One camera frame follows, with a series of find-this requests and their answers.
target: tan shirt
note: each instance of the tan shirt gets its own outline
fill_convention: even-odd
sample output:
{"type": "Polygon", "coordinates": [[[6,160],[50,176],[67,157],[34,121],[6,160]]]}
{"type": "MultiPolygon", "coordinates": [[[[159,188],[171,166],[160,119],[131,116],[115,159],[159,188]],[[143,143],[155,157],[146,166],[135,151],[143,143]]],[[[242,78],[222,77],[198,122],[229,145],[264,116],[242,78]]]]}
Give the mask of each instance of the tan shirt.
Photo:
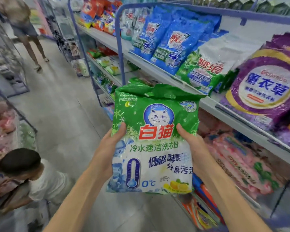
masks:
{"type": "Polygon", "coordinates": [[[0,12],[12,25],[24,26],[30,24],[30,8],[23,0],[0,0],[0,12]]]}

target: foot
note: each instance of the foot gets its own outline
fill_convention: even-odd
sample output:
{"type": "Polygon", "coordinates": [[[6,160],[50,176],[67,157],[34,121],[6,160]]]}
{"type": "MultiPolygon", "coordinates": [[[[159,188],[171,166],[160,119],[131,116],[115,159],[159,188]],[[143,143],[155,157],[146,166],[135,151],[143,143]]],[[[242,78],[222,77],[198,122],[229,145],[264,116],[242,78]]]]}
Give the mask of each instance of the foot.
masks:
{"type": "Polygon", "coordinates": [[[42,67],[41,67],[41,65],[36,64],[35,67],[34,67],[34,69],[35,69],[36,71],[39,71],[39,70],[42,69],[42,67]]]}

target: white and green detergent bag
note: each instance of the white and green detergent bag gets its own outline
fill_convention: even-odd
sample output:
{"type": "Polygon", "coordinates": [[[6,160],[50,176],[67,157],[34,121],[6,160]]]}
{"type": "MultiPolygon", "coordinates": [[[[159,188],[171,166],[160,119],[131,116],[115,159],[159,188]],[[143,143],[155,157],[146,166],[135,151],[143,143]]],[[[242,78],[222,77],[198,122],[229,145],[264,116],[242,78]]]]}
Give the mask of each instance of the white and green detergent bag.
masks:
{"type": "Polygon", "coordinates": [[[180,123],[196,134],[198,104],[204,95],[177,87],[132,83],[115,91],[112,133],[122,122],[126,135],[116,144],[108,192],[186,194],[192,187],[188,143],[178,134],[180,123]]]}

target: child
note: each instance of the child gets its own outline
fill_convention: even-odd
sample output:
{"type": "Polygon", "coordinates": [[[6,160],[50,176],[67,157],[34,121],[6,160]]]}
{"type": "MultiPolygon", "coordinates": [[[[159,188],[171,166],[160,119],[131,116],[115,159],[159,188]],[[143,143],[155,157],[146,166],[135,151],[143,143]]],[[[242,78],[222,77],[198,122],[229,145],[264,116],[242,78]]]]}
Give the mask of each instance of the child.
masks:
{"type": "Polygon", "coordinates": [[[56,171],[47,160],[41,159],[38,152],[26,148],[8,152],[0,160],[0,173],[11,179],[28,179],[30,187],[26,197],[5,208],[3,213],[43,199],[60,204],[75,183],[67,174],[56,171]]]}

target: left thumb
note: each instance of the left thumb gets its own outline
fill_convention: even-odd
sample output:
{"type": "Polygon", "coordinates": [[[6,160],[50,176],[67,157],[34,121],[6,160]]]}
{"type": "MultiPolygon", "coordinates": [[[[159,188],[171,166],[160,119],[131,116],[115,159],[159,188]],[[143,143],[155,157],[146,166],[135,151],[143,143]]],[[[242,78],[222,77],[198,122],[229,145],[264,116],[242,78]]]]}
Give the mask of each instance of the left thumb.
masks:
{"type": "Polygon", "coordinates": [[[126,134],[126,124],[123,122],[119,130],[112,136],[112,139],[117,143],[126,134]]]}

